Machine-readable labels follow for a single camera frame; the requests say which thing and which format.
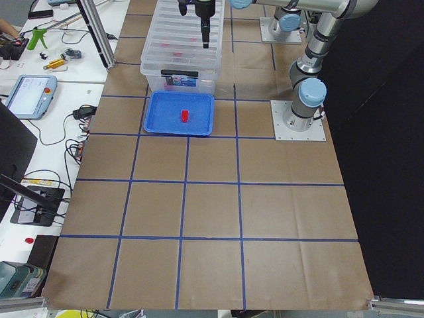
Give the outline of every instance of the grid square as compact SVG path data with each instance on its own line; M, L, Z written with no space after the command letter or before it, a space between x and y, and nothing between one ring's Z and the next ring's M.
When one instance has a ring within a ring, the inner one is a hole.
M292 187L299 236L357 239L344 187Z
M223 30L223 42L230 42L233 40L231 35L231 20L224 20L224 30Z
M178 237L182 184L132 183L124 235Z
M187 179L203 182L236 182L235 140L221 138L190 139Z
M215 98L233 99L234 82L234 68L221 68L221 75L219 76L215 86Z
M300 245L312 308L366 309L366 299L373 293L358 242Z
M185 237L240 237L237 185L188 184Z
M155 8L156 8L156 1L152 1L152 0L130 1L127 14L153 15Z
M263 5L250 5L243 10L233 9L233 18L236 19L259 19L264 14Z
M243 236L297 239L290 187L242 185Z
M237 101L237 125L239 136L274 137L270 103Z
M240 140L243 182L342 184L330 142Z
M263 43L234 43L236 68L273 70L271 46Z
M298 242L244 242L244 267L249 309L309 308Z
M281 71L288 71L291 64L304 54L305 47L305 41L303 41L302 45L273 44L272 48L274 49L276 69Z
M143 136L140 138L134 179L183 181L187 138Z
M212 136L235 136L234 101L216 101Z
M139 98L101 98L91 132L138 134L143 105L144 99Z
M238 146L241 182L291 182L284 142L240 139Z
M78 177L129 179L136 142L137 137L135 136L91 135L85 145L84 158Z
M223 42L221 72L225 68L234 68L234 52L231 42Z
M127 192L128 182L77 181L62 234L119 235Z
M237 99L274 99L277 85L274 70L235 68Z
M152 17L143 15L127 15L122 25L122 36L147 36Z
M276 70L277 100L293 101L293 86L289 70Z
M233 40L262 42L258 20L233 20Z
M111 307L173 309L177 265L177 240L123 240Z
M106 308L117 244L110 238L59 238L42 291L49 307Z
M138 65L118 64L109 70L103 95L145 96L147 79L140 73Z
M146 42L143 38L120 38L115 56L118 62L140 64L141 53Z
M184 241L179 309L242 309L240 243Z

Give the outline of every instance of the silver metal plate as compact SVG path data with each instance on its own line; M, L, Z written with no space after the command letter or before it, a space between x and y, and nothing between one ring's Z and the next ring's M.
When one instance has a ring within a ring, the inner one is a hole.
M297 132L288 128L283 123L284 111L292 106L292 101L271 101L272 121L274 123L274 134L276 140L292 141L326 141L322 120L314 121L307 131Z
M260 34L262 35L263 43L281 43L281 44L302 44L299 31L293 31L289 36L278 37L274 36L269 31L269 26L274 18L259 18Z

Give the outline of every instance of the storage container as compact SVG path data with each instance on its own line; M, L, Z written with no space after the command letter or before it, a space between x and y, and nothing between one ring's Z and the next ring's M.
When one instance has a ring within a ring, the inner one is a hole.
M140 71L152 91L214 94L221 69L224 0L216 0L209 48L203 48L194 5L181 16L178 0L158 0L141 56Z

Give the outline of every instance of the box label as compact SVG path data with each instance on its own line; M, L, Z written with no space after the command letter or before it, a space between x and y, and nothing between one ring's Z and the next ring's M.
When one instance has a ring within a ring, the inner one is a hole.
M164 76L167 86L196 87L197 78L189 78L186 75Z

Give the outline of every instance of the red block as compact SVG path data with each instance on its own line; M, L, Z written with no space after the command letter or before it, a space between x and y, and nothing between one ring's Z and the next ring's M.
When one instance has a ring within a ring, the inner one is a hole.
M181 112L181 121L183 123L186 123L188 121L188 110L187 109L183 109Z

